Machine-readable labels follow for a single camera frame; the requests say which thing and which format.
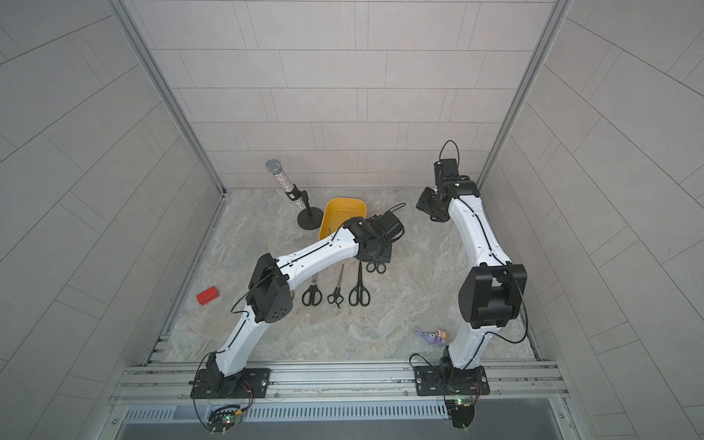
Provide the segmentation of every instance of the microphone grille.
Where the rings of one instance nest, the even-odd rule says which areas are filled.
[[[282,171],[279,159],[269,159],[266,161],[266,170],[274,175],[279,174]]]

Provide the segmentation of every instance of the scissors blade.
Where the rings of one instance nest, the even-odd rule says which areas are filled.
[[[345,270],[345,265],[342,265],[340,268],[340,276],[337,278],[337,286],[340,287],[342,285],[342,272]]]

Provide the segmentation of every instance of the round stand base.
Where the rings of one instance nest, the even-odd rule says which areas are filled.
[[[322,210],[320,208],[310,207],[313,213],[312,217],[308,217],[308,210],[304,209],[298,214],[298,225],[305,230],[316,230],[322,223]]]

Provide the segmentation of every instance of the gray tiled wall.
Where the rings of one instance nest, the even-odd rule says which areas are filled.
[[[125,3],[226,187],[421,187],[447,139],[478,176],[553,6]]]
[[[0,103],[0,432],[85,438],[218,192],[102,0],[0,5]]]
[[[575,0],[484,190],[603,440],[704,435],[703,30],[701,2]]]

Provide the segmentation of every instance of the wall tile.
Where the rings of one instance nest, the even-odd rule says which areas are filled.
[[[704,320],[648,249],[636,243],[599,273],[679,404],[703,404],[704,378],[698,366],[704,353]]]
[[[208,225],[210,218],[213,217],[213,211],[220,200],[220,195],[214,186],[209,186],[207,190],[174,251],[174,256],[185,265],[190,264],[196,255],[203,231]]]
[[[473,149],[473,142],[477,137],[479,124],[472,123],[437,123],[437,122],[412,122],[408,124],[407,150],[439,150],[448,139],[457,143],[460,151]],[[444,153],[448,157],[455,157],[454,147],[449,144]]]
[[[377,188],[378,172],[313,172],[308,173],[310,188]]]
[[[132,77],[123,75],[66,113],[44,134],[88,171],[150,109]]]
[[[114,18],[100,20],[80,32],[113,79],[138,64]]]
[[[600,1],[586,28],[663,72],[702,30],[704,4],[638,0]]]
[[[259,49],[355,49],[351,2],[253,1],[247,8]]]
[[[548,4],[482,4],[470,50],[532,51],[551,9]]]
[[[359,1],[354,3],[354,36],[355,49],[369,49],[369,3]]]
[[[177,140],[154,166],[142,186],[166,209],[198,159],[183,138]]]
[[[181,283],[186,275],[186,266],[181,264],[177,258],[171,258],[164,275],[156,285],[154,292],[149,298],[149,302],[144,307],[142,316],[134,328],[130,340],[120,355],[123,359],[130,359],[141,363],[146,361],[147,352],[156,341],[157,333],[161,329],[163,319],[169,310],[171,301],[175,299],[176,293],[181,287]]]
[[[157,217],[161,218],[164,215],[164,208],[161,207],[159,202],[156,201],[154,196],[152,196],[149,191],[144,188],[144,186],[139,185],[139,188],[134,192],[134,195],[139,197],[144,204],[146,204]]]
[[[532,52],[528,51],[487,52],[476,87],[515,89],[523,77],[531,55]]]
[[[672,278],[682,293],[700,314],[704,314],[704,241],[700,241],[686,251],[662,264],[662,268]]]
[[[240,127],[252,151],[315,150],[309,122],[243,122]]]
[[[139,197],[130,197],[68,284],[110,303],[158,221]]]
[[[624,322],[621,325],[617,325],[612,329],[606,330],[605,332],[589,338],[589,342],[591,342],[591,346],[594,348],[594,352],[596,354],[613,350],[614,348],[630,344],[635,341],[638,341],[638,337],[628,322]]]
[[[703,59],[704,34],[699,32],[699,35],[667,71],[667,74],[677,81],[684,81],[685,78],[687,78],[687,75],[692,73],[692,70],[694,70],[694,68],[696,68]]]
[[[74,439],[94,404],[92,399],[55,395],[42,414],[42,423],[32,431],[30,440]]]
[[[98,238],[64,207],[54,206],[2,260],[3,290],[23,294],[0,300],[0,358],[10,359]]]
[[[501,122],[514,93],[511,89],[458,90],[450,122]]]
[[[289,151],[288,155],[291,172],[357,171],[357,151]]]
[[[370,3],[369,49],[453,51],[464,15],[462,3]]]
[[[195,87],[285,87],[278,51],[181,50]]]
[[[0,163],[0,256],[5,256],[83,173],[43,135]]]
[[[12,399],[0,401],[3,435],[26,439],[37,424],[98,320],[54,302],[0,372],[0,388]]]
[[[80,398],[97,399],[103,391],[105,383],[96,380],[84,379],[83,377],[66,375],[61,382],[57,394]]]
[[[704,163],[704,96],[621,54],[589,100],[676,182]]]
[[[196,207],[184,192],[177,192],[176,197],[144,245],[144,253],[152,257],[162,267],[166,267],[195,210]]]
[[[130,130],[71,189],[111,222],[158,161],[135,129]]]
[[[57,75],[63,80],[57,82]],[[0,134],[15,146],[22,146],[103,86],[68,38],[0,65],[0,84],[4,109]]]
[[[542,292],[558,280],[553,272],[545,252],[540,242],[533,233],[533,229],[528,223],[523,209],[518,207],[514,214],[506,220],[506,227],[513,237],[513,242],[520,255],[523,265],[526,267],[531,280],[531,284],[536,291]]]
[[[590,417],[594,430],[600,436],[635,435],[626,413]]]
[[[272,89],[271,93],[282,122],[357,120],[355,89]]]
[[[288,87],[384,86],[383,51],[281,51],[281,62]]]
[[[511,137],[521,148],[531,166],[535,166],[553,139],[553,133],[535,111],[525,104],[511,129]]]
[[[567,296],[560,296],[544,310],[587,414],[623,412]]]
[[[239,151],[239,143],[228,122],[191,124],[205,151]]]
[[[267,159],[279,158],[279,155],[275,151],[214,151],[213,157],[223,173],[248,173],[264,172]]]
[[[0,26],[26,52],[109,15],[105,4],[89,0],[10,1]]]
[[[539,177],[587,253],[626,226],[564,146],[558,147]]]
[[[326,150],[394,150],[397,122],[324,122]]]
[[[156,49],[244,49],[230,2],[136,1]]]
[[[437,122],[445,91],[442,89],[369,89],[368,98],[367,111],[370,122]]]
[[[435,183],[432,172],[380,172],[381,188],[424,188]]]
[[[528,103],[570,153],[599,119],[596,110],[547,68],[541,69]]]
[[[368,151],[368,172],[427,172],[429,151]]]
[[[108,380],[158,281],[139,264],[132,266],[71,367],[72,375],[101,382]]]
[[[69,40],[71,40],[73,46],[75,46],[75,48],[80,52],[85,62],[88,63],[91,70],[93,70],[93,73],[95,73],[95,75],[100,79],[100,82],[103,83],[103,86],[110,84],[113,81],[113,77],[111,77],[110,73],[108,73],[108,70],[105,69],[105,66],[95,54],[93,48],[90,47],[90,44],[88,44],[85,37],[83,37],[81,31],[77,30],[76,32],[71,32],[69,35],[67,35],[67,37]]]
[[[611,43],[582,26],[565,20],[550,47],[545,65],[578,93],[601,62]]]
[[[506,178],[516,193],[531,227],[536,228],[550,213],[555,202],[521,151],[518,151],[513,158],[506,172]]]
[[[625,251],[629,246],[638,241],[638,236],[629,227],[626,226],[604,243],[599,249],[595,250],[589,258],[594,263],[597,269],[606,264],[611,258],[614,258],[619,253]]]
[[[56,297],[56,300],[98,319],[102,318],[103,313],[105,313],[105,309],[108,308],[107,304],[102,303],[92,296],[88,296],[69,285],[65,285],[63,289],[61,289],[61,292]]]
[[[704,239],[701,206],[606,120],[596,124],[574,158],[658,261]]]
[[[180,89],[194,122],[267,122],[257,89]]]
[[[599,361],[639,439],[697,440],[694,428],[640,342],[602,353]],[[660,417],[653,417],[654,411]]]
[[[151,55],[169,86],[173,88],[195,87],[179,51],[174,49],[153,50]]]
[[[555,222],[540,239],[540,244],[588,337],[626,322],[564,218]]]
[[[481,51],[390,51],[386,60],[386,87],[474,87],[485,55]]]

